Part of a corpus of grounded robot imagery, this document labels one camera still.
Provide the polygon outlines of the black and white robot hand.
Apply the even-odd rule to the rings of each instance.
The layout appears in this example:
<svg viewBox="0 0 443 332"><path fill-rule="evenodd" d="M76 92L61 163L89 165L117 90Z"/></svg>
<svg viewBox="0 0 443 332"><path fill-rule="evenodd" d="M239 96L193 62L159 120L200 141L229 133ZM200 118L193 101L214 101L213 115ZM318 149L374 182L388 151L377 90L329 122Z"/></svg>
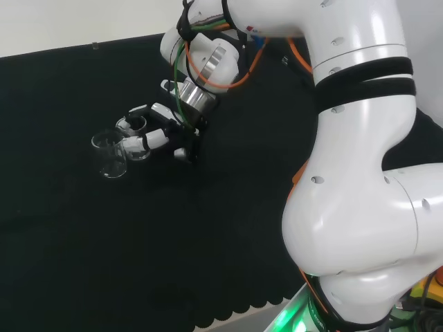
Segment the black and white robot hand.
<svg viewBox="0 0 443 332"><path fill-rule="evenodd" d="M184 120L168 107L154 103L133 108L116 124L124 138L123 149L133 158L169 147L176 158L197 157L203 131L185 126Z"/></svg>

